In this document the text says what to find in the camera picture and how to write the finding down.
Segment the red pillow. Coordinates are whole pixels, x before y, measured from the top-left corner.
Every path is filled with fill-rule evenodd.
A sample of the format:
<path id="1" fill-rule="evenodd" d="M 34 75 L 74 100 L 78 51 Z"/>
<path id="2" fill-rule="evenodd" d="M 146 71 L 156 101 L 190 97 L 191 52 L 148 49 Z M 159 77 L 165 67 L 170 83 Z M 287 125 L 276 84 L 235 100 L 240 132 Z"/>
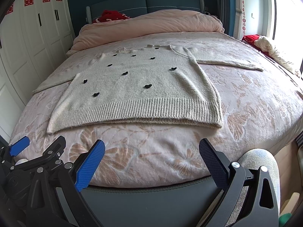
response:
<path id="1" fill-rule="evenodd" d="M 99 17 L 92 20 L 92 23 L 105 23 L 125 19 L 129 19 L 129 16 L 126 16 L 125 14 L 122 14 L 115 10 L 104 10 Z"/>

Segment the teal upholstered headboard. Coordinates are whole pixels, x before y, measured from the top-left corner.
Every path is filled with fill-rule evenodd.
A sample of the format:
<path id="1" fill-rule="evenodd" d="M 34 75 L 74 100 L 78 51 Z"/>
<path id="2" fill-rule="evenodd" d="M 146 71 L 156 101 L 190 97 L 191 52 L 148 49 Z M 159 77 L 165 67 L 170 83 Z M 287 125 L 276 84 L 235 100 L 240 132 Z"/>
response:
<path id="1" fill-rule="evenodd" d="M 137 17 L 158 10 L 179 9 L 204 13 L 204 0 L 106 0 L 86 7 L 89 24 L 104 10 L 115 10 L 129 17 Z"/>

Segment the cream cloth on windowsill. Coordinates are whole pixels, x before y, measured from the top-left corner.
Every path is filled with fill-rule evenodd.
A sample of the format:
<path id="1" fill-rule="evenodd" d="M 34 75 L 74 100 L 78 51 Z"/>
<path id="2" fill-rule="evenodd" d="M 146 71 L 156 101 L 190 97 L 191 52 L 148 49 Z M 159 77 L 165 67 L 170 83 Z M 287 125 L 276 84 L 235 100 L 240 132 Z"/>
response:
<path id="1" fill-rule="evenodd" d="M 262 52 L 268 53 L 269 57 L 274 59 L 277 63 L 283 66 L 286 70 L 290 71 L 297 77 L 301 77 L 300 65 L 296 62 L 295 57 L 291 56 L 287 49 L 282 45 L 277 44 L 274 40 L 260 36 L 254 41 L 254 45 Z"/>

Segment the red cloth on windowsill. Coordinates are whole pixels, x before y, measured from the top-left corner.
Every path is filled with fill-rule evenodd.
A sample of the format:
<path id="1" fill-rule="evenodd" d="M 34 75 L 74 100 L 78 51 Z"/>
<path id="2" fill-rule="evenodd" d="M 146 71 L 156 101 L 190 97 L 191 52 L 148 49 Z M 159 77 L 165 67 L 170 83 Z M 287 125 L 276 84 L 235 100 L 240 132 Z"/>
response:
<path id="1" fill-rule="evenodd" d="M 263 53 L 266 56 L 269 56 L 268 52 L 262 51 L 259 47 L 257 47 L 254 42 L 256 40 L 258 40 L 260 38 L 260 36 L 258 34 L 254 34 L 254 35 L 244 35 L 242 37 L 242 41 L 245 43 L 248 43 L 250 46 L 252 46 L 253 48 L 255 48 L 256 50 L 258 50 L 259 52 Z"/>

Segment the pink folded duvet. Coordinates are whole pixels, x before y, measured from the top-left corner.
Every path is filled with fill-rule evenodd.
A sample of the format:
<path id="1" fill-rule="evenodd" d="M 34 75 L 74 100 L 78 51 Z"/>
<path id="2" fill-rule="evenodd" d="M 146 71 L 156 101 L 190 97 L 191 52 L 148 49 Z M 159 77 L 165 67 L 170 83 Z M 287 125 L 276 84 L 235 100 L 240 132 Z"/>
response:
<path id="1" fill-rule="evenodd" d="M 67 56 L 104 44 L 140 36 L 171 32 L 224 32 L 215 16 L 192 10 L 168 9 L 131 19 L 93 23 L 82 27 Z"/>

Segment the cream knit sweater black hearts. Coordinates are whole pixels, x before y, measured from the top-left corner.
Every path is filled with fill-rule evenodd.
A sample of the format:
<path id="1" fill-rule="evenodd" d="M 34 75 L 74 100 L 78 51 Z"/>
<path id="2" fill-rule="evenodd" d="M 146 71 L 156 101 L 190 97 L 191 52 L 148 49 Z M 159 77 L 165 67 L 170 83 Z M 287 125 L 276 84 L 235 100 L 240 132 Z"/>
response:
<path id="1" fill-rule="evenodd" d="M 47 132 L 106 122 L 221 128 L 221 98 L 202 64 L 258 70 L 247 59 L 181 46 L 104 53 L 85 70 L 72 69 L 39 86 L 43 91 L 69 83 Z"/>

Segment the white wardrobe red stickers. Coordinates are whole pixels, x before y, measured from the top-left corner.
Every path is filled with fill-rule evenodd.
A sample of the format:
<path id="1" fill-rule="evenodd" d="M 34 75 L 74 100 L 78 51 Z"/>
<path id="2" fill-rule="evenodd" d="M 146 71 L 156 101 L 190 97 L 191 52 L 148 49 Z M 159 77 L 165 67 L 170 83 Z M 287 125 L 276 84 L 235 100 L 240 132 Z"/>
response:
<path id="1" fill-rule="evenodd" d="M 1 22 L 1 137 L 9 141 L 32 92 L 67 58 L 67 0 L 15 0 Z"/>

